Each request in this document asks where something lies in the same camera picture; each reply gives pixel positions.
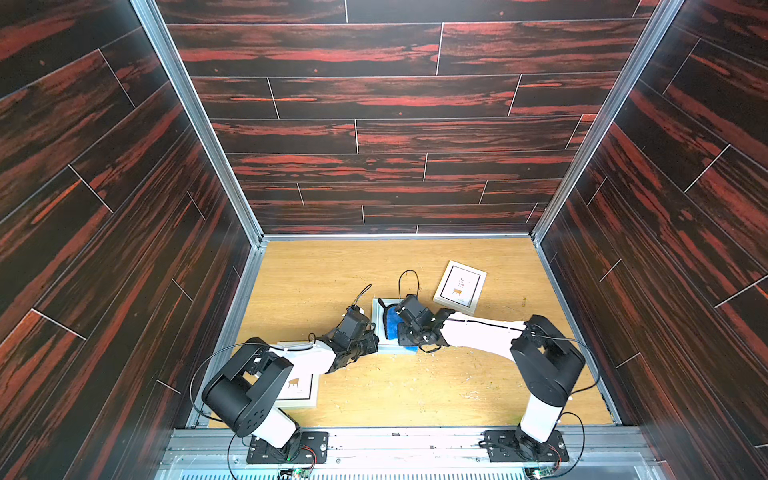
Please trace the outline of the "blue microfiber cloth black trim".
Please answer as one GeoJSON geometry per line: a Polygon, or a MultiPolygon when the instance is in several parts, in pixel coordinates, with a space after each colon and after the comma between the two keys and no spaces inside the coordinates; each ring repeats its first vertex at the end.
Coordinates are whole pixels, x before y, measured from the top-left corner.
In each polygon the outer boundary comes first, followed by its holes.
{"type": "Polygon", "coordinates": [[[398,338],[398,325],[402,323],[402,319],[397,313],[398,302],[386,302],[384,299],[379,298],[377,300],[378,305],[382,308],[381,332],[384,334],[386,340],[396,341],[398,338]]]}

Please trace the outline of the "grey-green picture frame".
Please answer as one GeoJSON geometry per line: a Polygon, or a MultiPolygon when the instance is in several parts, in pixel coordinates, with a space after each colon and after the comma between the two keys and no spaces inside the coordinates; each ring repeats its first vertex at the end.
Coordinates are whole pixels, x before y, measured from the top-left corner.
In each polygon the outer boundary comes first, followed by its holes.
{"type": "Polygon", "coordinates": [[[378,353],[381,355],[415,355],[416,346],[401,346],[398,341],[398,326],[403,320],[395,312],[398,299],[374,298],[371,320],[375,324],[378,353]]]}

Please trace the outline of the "white picture frame deer print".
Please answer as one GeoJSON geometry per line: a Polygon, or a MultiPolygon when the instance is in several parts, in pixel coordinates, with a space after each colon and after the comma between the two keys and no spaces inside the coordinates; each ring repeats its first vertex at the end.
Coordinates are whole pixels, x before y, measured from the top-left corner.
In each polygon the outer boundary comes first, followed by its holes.
{"type": "Polygon", "coordinates": [[[487,278],[487,273],[449,261],[436,289],[433,301],[460,313],[473,315],[487,278]]]}

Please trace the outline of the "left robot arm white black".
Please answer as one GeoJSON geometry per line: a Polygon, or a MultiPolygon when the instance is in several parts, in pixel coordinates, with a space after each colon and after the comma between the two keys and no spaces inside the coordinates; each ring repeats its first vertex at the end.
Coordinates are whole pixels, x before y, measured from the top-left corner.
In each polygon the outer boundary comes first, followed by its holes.
{"type": "Polygon", "coordinates": [[[295,455],[299,425],[276,406],[292,375],[326,375],[378,351],[371,320],[349,306],[339,325],[305,346],[246,341],[205,385],[201,399],[239,438],[255,435],[287,457],[295,455]]]}

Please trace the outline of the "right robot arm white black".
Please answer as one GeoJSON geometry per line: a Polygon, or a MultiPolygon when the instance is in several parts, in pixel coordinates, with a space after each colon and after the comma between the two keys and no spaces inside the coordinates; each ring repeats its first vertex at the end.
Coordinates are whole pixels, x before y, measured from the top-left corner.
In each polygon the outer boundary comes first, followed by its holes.
{"type": "Polygon", "coordinates": [[[530,393],[516,429],[518,442],[547,443],[585,366],[581,351],[547,318],[533,315],[527,321],[503,322],[448,308],[432,312],[412,294],[396,304],[394,312],[401,319],[401,346],[464,347],[512,361],[530,393]]]}

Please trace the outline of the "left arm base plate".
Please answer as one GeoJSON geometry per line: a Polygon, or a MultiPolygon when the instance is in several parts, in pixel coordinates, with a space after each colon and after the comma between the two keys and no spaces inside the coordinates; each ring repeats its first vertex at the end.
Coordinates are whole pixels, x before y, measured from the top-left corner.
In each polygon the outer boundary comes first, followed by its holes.
{"type": "Polygon", "coordinates": [[[249,465],[307,465],[327,461],[329,432],[321,430],[296,431],[283,447],[274,447],[266,440],[253,436],[246,462],[249,465]]]}

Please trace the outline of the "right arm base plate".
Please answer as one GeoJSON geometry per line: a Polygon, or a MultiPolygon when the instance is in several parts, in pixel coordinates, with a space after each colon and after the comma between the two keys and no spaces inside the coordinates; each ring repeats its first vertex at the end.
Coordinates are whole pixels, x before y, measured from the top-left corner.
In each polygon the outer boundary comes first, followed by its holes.
{"type": "Polygon", "coordinates": [[[553,430],[538,442],[519,429],[486,430],[478,443],[492,463],[560,463],[569,460],[562,434],[553,430]]]}

